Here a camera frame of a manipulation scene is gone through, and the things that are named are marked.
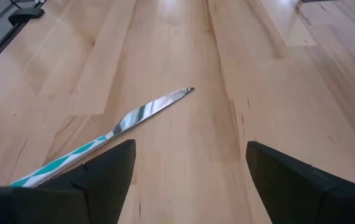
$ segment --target wood grain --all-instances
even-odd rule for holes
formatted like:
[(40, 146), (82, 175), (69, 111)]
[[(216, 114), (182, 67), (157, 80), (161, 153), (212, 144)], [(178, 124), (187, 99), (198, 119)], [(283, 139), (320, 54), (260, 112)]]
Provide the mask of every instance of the wood grain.
[(355, 2), (48, 0), (0, 55), (0, 185), (195, 92), (135, 139), (120, 223), (271, 223), (256, 140), (355, 182)]

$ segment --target black device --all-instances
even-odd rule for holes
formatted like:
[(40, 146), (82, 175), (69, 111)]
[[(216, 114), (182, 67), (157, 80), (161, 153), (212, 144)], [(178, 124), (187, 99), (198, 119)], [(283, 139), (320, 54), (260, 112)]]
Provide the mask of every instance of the black device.
[(28, 22), (31, 19), (39, 19), (45, 14), (45, 11), (40, 8), (43, 3), (37, 4), (35, 7), (22, 8), (15, 1), (10, 0), (10, 2), (19, 8), (9, 16), (9, 22), (12, 26), (15, 26), (17, 23)]
[(127, 140), (33, 189), (0, 187), (0, 223), (118, 223), (135, 159)]
[(248, 142), (245, 156), (274, 224), (355, 224), (355, 183), (258, 142)]

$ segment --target teal and white pattern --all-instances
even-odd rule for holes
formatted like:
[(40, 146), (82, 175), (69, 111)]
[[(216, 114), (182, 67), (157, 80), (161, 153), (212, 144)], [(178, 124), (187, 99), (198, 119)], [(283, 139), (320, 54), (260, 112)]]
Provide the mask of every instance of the teal and white pattern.
[(11, 187), (35, 187), (36, 185), (42, 183), (58, 172), (62, 171), (73, 162), (81, 159), (90, 152), (104, 145), (106, 142), (116, 137), (117, 135), (133, 128), (137, 124), (145, 121), (152, 115), (160, 112), (161, 110), (167, 108), (173, 103), (177, 102), (181, 98), (187, 96), (194, 91), (193, 87), (183, 88), (181, 90), (174, 91), (170, 94), (164, 95), (154, 101), (151, 101), (139, 108), (130, 111), (125, 117), (113, 128), (111, 132), (107, 135), (100, 136), (96, 140), (87, 143), (84, 146), (74, 150), (73, 152), (64, 155), (55, 161), (47, 164), (46, 166), (40, 168), (39, 170), (25, 176), (18, 181), (11, 184)]
[(36, 170), (35, 172), (15, 181), (11, 184), (11, 187), (33, 187), (61, 171), (61, 168), (67, 167), (69, 164), (82, 158), (89, 152), (92, 152), (93, 150), (104, 145), (109, 139), (110, 138), (107, 139), (107, 136), (100, 136), (96, 140), (79, 147), (78, 149), (54, 160), (39, 170)]

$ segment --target black cable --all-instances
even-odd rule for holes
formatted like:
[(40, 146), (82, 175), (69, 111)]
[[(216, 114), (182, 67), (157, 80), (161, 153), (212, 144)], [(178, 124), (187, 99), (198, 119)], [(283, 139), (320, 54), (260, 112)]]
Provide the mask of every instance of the black cable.
[(21, 9), (21, 7), (13, 0), (10, 0), (11, 4), (15, 5), (17, 8)]

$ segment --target hardwood plank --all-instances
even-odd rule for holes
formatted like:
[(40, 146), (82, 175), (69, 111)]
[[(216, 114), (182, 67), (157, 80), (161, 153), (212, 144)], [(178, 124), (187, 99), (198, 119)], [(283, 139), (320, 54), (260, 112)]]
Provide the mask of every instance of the hardwood plank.
[(34, 94), (30, 89), (17, 85), (9, 97), (0, 102), (0, 185), (9, 181), (20, 148), (26, 140), (27, 127), (19, 126), (24, 119), (23, 111), (29, 107), (32, 99)]
[(75, 0), (63, 21), (93, 45), (114, 1)]
[(60, 58), (42, 85), (39, 95), (71, 95), (79, 81), (82, 65), (85, 64), (91, 49), (92, 44), (87, 39), (71, 33), (65, 47), (59, 53)]
[(340, 43), (333, 29), (312, 30), (323, 48), (312, 48), (311, 55), (346, 118), (355, 130), (355, 57)]
[(300, 14), (300, 17), (307, 23), (309, 26), (319, 26), (319, 25), (329, 25), (333, 24), (333, 19), (331, 14), (323, 6), (324, 2), (306, 2), (306, 3), (296, 3), (296, 0), (293, 0), (293, 4), (296, 12)]
[(289, 1), (248, 0), (274, 38), (288, 47), (314, 46), (316, 42)]
[(136, 0), (114, 0), (72, 97), (70, 114), (102, 114)]
[(228, 32), (231, 38), (237, 39), (252, 58), (281, 57), (264, 24), (245, 1), (209, 1), (209, 5), (215, 29), (223, 29), (223, 33)]
[(25, 127), (26, 139), (21, 147), (10, 182), (15, 181), (44, 165), (61, 122), (67, 116), (68, 98), (43, 96), (37, 98), (24, 112), (20, 126)]

